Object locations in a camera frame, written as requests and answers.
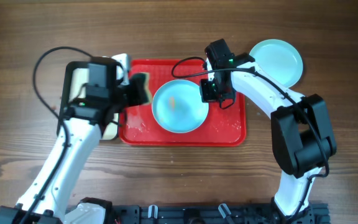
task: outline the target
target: plate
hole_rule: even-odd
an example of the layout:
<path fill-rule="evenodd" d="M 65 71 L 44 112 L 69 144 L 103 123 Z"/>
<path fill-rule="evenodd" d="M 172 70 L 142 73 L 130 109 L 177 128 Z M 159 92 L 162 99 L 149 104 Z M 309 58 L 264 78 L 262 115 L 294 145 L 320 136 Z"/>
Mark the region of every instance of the plate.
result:
<path fill-rule="evenodd" d="M 250 51 L 260 67 L 285 87 L 295 85 L 302 76 L 303 62 L 299 52 L 289 43 L 264 40 Z"/>
<path fill-rule="evenodd" d="M 155 120 L 172 133 L 187 133 L 200 127 L 208 115 L 209 105 L 201 101 L 200 87 L 188 80 L 172 80 L 154 95 Z"/>

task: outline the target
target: cable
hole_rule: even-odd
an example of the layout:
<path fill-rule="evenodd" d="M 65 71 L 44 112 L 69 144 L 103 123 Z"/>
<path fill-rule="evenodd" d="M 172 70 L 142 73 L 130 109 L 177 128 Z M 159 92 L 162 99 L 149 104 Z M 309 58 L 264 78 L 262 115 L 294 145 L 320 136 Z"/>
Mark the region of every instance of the cable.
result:
<path fill-rule="evenodd" d="M 34 92 L 37 95 L 38 99 L 41 101 L 41 103 L 49 110 L 49 112 L 51 112 L 57 119 L 59 119 L 59 115 L 48 105 L 48 103 L 42 98 L 41 94 L 38 91 L 37 88 L 37 84 L 36 84 L 36 74 L 37 74 L 37 69 L 42 61 L 42 59 L 44 59 L 48 54 L 57 51 L 57 50 L 62 50 L 62 49 L 67 49 L 67 50 L 74 50 L 77 51 L 79 53 L 83 53 L 89 57 L 92 57 L 91 54 L 81 50 L 81 49 L 77 49 L 74 47 L 55 47 L 53 49 L 50 49 L 48 51 L 46 51 L 44 54 L 41 55 L 41 57 L 38 59 L 37 63 L 35 64 L 34 67 L 34 71 L 32 74 L 32 86 L 34 88 Z M 68 131 L 68 127 L 67 125 L 62 122 L 62 126 L 63 126 L 63 130 L 65 132 L 65 143 L 64 143 L 64 147 L 63 147 L 63 151 L 60 154 L 60 157 L 58 158 L 55 167 L 52 169 L 51 173 L 49 174 L 47 180 L 45 181 L 44 185 L 42 186 L 42 188 L 40 189 L 39 193 L 35 196 L 33 203 L 31 204 L 30 208 L 28 209 L 28 211 L 25 213 L 25 215 L 23 216 L 22 220 L 20 221 L 20 224 L 25 224 L 26 220 L 29 218 L 29 216 L 31 215 L 32 211 L 35 209 L 35 207 L 37 206 L 37 204 L 39 203 L 39 201 L 41 200 L 42 196 L 44 195 L 50 181 L 53 179 L 56 171 L 58 170 L 60 164 L 62 163 L 63 158 L 65 157 L 65 154 L 67 152 L 67 149 L 69 147 L 69 143 L 70 143 L 70 135 L 69 135 L 69 131 Z"/>
<path fill-rule="evenodd" d="M 192 74 L 192 75 L 176 76 L 176 75 L 173 73 L 173 71 L 175 71 L 175 68 L 176 68 L 178 65 L 180 65 L 181 63 L 186 62 L 186 61 L 188 61 L 188 60 L 194 60 L 194 59 L 202 60 L 202 61 L 204 62 L 203 67 L 204 67 L 204 69 L 206 70 L 206 62 L 205 62 L 205 60 L 204 60 L 203 58 L 201 58 L 201 57 L 188 57 L 188 58 L 185 58 L 185 59 L 180 60 L 179 62 L 177 62 L 177 63 L 172 67 L 171 75 L 172 75 L 174 78 L 190 78 L 190 77 L 196 77 L 196 76 L 199 76 L 199 75 L 204 75 L 204 74 L 199 74 L 199 73 L 197 73 L 197 74 Z"/>
<path fill-rule="evenodd" d="M 231 71 L 231 72 L 248 72 L 248 73 L 251 73 L 257 77 L 260 77 L 261 79 L 265 80 L 267 83 L 269 83 L 270 85 L 272 85 L 281 95 L 284 96 L 284 98 L 288 99 L 289 102 L 292 103 L 294 109 L 299 113 L 301 114 L 304 122 L 306 122 L 313 134 L 313 137 L 314 139 L 316 140 L 317 142 L 317 145 L 318 145 L 318 148 L 320 150 L 320 154 L 323 158 L 323 162 L 324 162 L 324 166 L 325 166 L 325 173 L 324 174 L 313 174 L 313 175 L 310 175 L 308 178 L 307 178 L 307 185 L 306 185 L 306 188 L 305 188 L 305 191 L 303 192 L 303 195 L 302 195 L 302 198 L 299 202 L 299 205 L 297 206 L 296 210 L 295 210 L 295 213 L 288 219 L 287 223 L 290 223 L 291 220 L 293 220 L 294 218 L 296 218 L 296 216 L 298 216 L 299 214 L 299 211 L 300 209 L 302 208 L 303 204 L 305 203 L 305 200 L 306 200 L 306 196 L 308 195 L 308 191 L 309 191 L 309 188 L 310 188 L 310 185 L 313 181 L 313 178 L 315 177 L 320 177 L 320 178 L 325 178 L 328 176 L 329 174 L 329 165 L 328 165 L 328 160 L 327 160 L 327 157 L 325 155 L 325 152 L 324 152 L 324 147 L 323 145 L 321 144 L 321 141 L 320 141 L 320 138 L 314 128 L 314 126 L 311 124 L 311 121 L 309 120 L 307 114 L 299 107 L 298 103 L 296 103 L 288 93 L 284 92 L 280 87 L 278 87 L 274 82 L 272 82 L 270 79 L 266 78 L 265 76 L 259 74 L 258 72 L 256 72 L 255 70 L 253 69 L 249 69 L 249 68 L 222 68 L 222 69 L 216 69 L 216 70 L 210 70 L 210 71 L 206 71 L 206 72 L 199 72 L 199 73 L 194 73 L 194 74 L 191 74 L 191 75 L 184 75 L 184 76 L 176 76 L 173 74 L 173 71 L 174 69 L 176 68 L 176 66 L 178 64 L 180 64 L 180 62 L 182 61 L 179 61 L 173 68 L 172 68 L 172 76 L 175 77 L 175 78 L 188 78 L 188 77 L 196 77 L 196 76 L 199 76 L 199 75 L 205 75 L 205 74 L 209 74 L 209 73 L 213 73 L 213 72 L 225 72 L 225 71 Z"/>

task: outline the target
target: wooden table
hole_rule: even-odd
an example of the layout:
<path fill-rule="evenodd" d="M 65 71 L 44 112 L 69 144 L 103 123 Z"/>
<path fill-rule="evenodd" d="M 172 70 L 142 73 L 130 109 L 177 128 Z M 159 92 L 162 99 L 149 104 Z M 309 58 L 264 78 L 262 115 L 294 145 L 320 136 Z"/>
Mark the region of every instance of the wooden table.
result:
<path fill-rule="evenodd" d="M 70 45 L 94 55 L 133 58 L 203 56 L 224 38 L 235 54 L 265 39 L 301 53 L 305 72 L 295 91 L 327 102 L 337 154 L 331 174 L 310 199 L 328 203 L 332 223 L 358 223 L 358 1 L 0 1 L 0 205 L 13 206 L 55 142 L 56 121 L 33 92 L 31 72 L 46 50 Z M 59 105 L 68 51 L 43 62 L 39 88 Z M 103 142 L 72 192 L 115 205 L 268 202 L 280 169 L 270 121 L 247 101 L 248 136 L 239 147 L 130 147 Z"/>

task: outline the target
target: black cable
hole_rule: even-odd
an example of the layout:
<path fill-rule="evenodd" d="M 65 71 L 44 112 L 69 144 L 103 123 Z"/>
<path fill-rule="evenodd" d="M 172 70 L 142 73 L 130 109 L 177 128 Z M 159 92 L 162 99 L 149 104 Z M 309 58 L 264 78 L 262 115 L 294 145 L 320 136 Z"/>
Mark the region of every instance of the black cable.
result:
<path fill-rule="evenodd" d="M 55 47 L 53 49 L 48 50 L 47 52 L 45 52 L 44 54 L 41 55 L 41 57 L 38 59 L 37 63 L 35 64 L 34 67 L 34 71 L 32 74 L 32 86 L 34 88 L 34 92 L 37 95 L 38 99 L 41 101 L 41 103 L 49 110 L 49 112 L 51 112 L 57 119 L 59 119 L 59 115 L 48 105 L 48 103 L 42 98 L 41 94 L 38 91 L 37 85 L 36 85 L 36 74 L 37 74 L 37 69 L 42 61 L 42 59 L 44 59 L 48 54 L 57 51 L 57 50 L 62 50 L 62 49 L 67 49 L 67 50 L 74 50 L 80 53 L 83 53 L 89 57 L 92 57 L 91 54 L 81 50 L 81 49 L 77 49 L 74 47 Z M 39 203 L 39 201 L 41 200 L 42 196 L 44 195 L 50 181 L 53 179 L 54 175 L 56 174 L 56 171 L 58 170 L 60 164 L 62 163 L 63 158 L 65 157 L 65 154 L 67 152 L 67 149 L 70 143 L 70 133 L 68 131 L 67 125 L 62 122 L 62 126 L 63 126 L 63 130 L 65 132 L 65 143 L 64 143 L 64 147 L 63 147 L 63 151 L 60 154 L 60 157 L 58 158 L 55 167 L 52 169 L 51 173 L 49 174 L 47 180 L 45 181 L 44 185 L 42 186 L 42 188 L 40 189 L 39 193 L 35 196 L 33 203 L 31 204 L 30 208 L 28 209 L 28 211 L 25 213 L 25 215 L 23 216 L 22 220 L 20 221 L 20 224 L 25 224 L 26 220 L 29 218 L 29 216 L 31 215 L 32 211 L 35 209 L 35 207 L 37 206 L 37 204 Z"/>
<path fill-rule="evenodd" d="M 323 157 L 323 162 L 324 162 L 324 166 L 325 166 L 325 173 L 324 174 L 313 174 L 310 175 L 307 180 L 308 183 L 306 185 L 305 191 L 303 192 L 302 198 L 299 202 L 299 205 L 297 206 L 295 213 L 288 219 L 287 223 L 290 223 L 291 220 L 293 220 L 294 218 L 296 218 L 296 216 L 298 216 L 300 209 L 302 208 L 303 204 L 305 203 L 306 200 L 306 196 L 308 195 L 308 191 L 310 188 L 310 185 L 313 181 L 313 178 L 315 177 L 321 177 L 321 178 L 325 178 L 328 176 L 329 174 L 329 164 L 328 164 L 328 160 L 326 157 L 326 154 L 324 152 L 324 147 L 321 144 L 320 138 L 314 128 L 314 126 L 311 124 L 311 121 L 309 120 L 307 114 L 299 107 L 299 105 L 290 97 L 290 95 L 286 92 L 284 92 L 280 87 L 278 87 L 274 82 L 272 82 L 270 79 L 266 78 L 265 76 L 259 74 L 258 72 L 256 72 L 255 70 L 252 69 L 248 69 L 248 68 L 222 68 L 222 69 L 216 69 L 216 70 L 211 70 L 211 71 L 206 71 L 206 72 L 199 72 L 199 73 L 195 73 L 195 74 L 191 74 L 191 75 L 184 75 L 184 76 L 176 76 L 173 74 L 174 69 L 176 68 L 176 66 L 178 64 L 180 64 L 181 61 L 179 61 L 173 68 L 172 68 L 172 76 L 175 78 L 188 78 L 188 77 L 196 77 L 199 75 L 205 75 L 205 74 L 209 74 L 209 73 L 213 73 L 213 72 L 225 72 L 225 71 L 231 71 L 231 72 L 248 72 L 251 73 L 257 77 L 260 77 L 261 79 L 265 80 L 267 83 L 269 83 L 270 85 L 272 85 L 281 95 L 283 95 L 284 98 L 288 99 L 289 102 L 291 102 L 293 104 L 294 109 L 301 114 L 304 122 L 306 122 L 313 134 L 314 139 L 317 142 L 317 145 L 319 147 L 320 150 L 320 154 Z"/>
<path fill-rule="evenodd" d="M 196 77 L 196 76 L 199 76 L 199 74 L 197 73 L 197 74 L 192 74 L 192 75 L 184 75 L 184 76 L 176 76 L 173 72 L 175 71 L 175 68 L 178 66 L 178 65 L 180 65 L 181 63 L 183 63 L 183 62 L 186 62 L 186 61 L 188 61 L 188 60 L 202 60 L 203 62 L 204 62 L 204 64 L 203 64 L 203 67 L 204 67 L 204 69 L 206 70 L 206 62 L 205 62 L 205 60 L 203 59 L 203 58 L 201 58 L 201 57 L 188 57 L 188 58 L 185 58 L 185 59 L 182 59 L 182 60 L 180 60 L 179 62 L 177 62 L 174 66 L 173 66 L 173 68 L 172 68 L 172 71 L 171 71 L 171 75 L 174 77 L 174 78 L 190 78 L 190 77 Z"/>

